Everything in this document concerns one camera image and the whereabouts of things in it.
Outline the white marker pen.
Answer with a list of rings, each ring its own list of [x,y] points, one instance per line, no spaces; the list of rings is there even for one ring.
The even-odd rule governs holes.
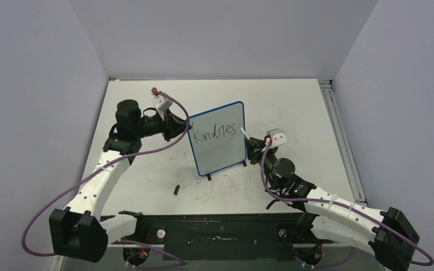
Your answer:
[[[240,130],[242,131],[243,135],[244,135],[244,139],[245,140],[249,140],[250,137],[248,136],[248,134],[246,133],[245,129],[243,127],[240,127]]]

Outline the blue framed whiteboard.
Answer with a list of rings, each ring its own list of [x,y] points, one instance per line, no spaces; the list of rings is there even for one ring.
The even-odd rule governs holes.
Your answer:
[[[197,173],[211,175],[229,167],[246,166],[245,107],[236,101],[189,117],[188,138]]]

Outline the black marker cap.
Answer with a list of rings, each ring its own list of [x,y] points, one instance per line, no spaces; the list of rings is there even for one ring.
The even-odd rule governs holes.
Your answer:
[[[178,192],[179,192],[179,190],[180,190],[180,185],[177,185],[177,186],[175,187],[174,191],[173,191],[173,194],[174,194],[174,195],[177,195]]]

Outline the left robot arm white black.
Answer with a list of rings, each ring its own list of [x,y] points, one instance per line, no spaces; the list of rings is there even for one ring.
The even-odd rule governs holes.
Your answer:
[[[171,112],[173,103],[161,94],[156,95],[151,107],[153,116],[144,115],[135,100],[118,103],[116,123],[94,171],[65,208],[53,210],[49,217],[55,254],[97,263],[109,244],[123,237],[132,243],[145,238],[146,228],[138,222],[138,213],[122,211],[102,221],[102,211],[123,173],[137,155],[143,154],[140,150],[143,138],[162,134],[169,142],[185,133],[187,123]]]

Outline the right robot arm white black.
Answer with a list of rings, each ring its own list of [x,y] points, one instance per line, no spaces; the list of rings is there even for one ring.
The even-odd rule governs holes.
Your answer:
[[[297,226],[301,240],[346,244],[374,256],[389,270],[409,269],[420,237],[402,211],[352,203],[304,180],[291,160],[276,157],[278,147],[269,136],[244,141],[250,164],[260,167],[265,192],[304,213]]]

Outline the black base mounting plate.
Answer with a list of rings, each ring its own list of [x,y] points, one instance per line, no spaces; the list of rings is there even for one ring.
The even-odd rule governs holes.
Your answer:
[[[292,246],[312,250],[322,243],[298,224],[302,215],[142,215],[125,239],[163,245],[182,260],[292,261]]]

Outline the aluminium rail right side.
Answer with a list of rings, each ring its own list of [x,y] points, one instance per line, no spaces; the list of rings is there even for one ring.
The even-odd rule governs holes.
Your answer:
[[[332,124],[334,134],[337,140],[337,145],[343,160],[344,168],[350,183],[351,191],[354,200],[358,203],[367,204],[367,198],[364,193],[361,178],[354,160],[353,152],[351,150],[346,131],[342,124],[340,113],[338,111],[336,99],[332,89],[331,80],[318,80],[320,90],[322,92],[323,100],[327,108],[330,122]]]

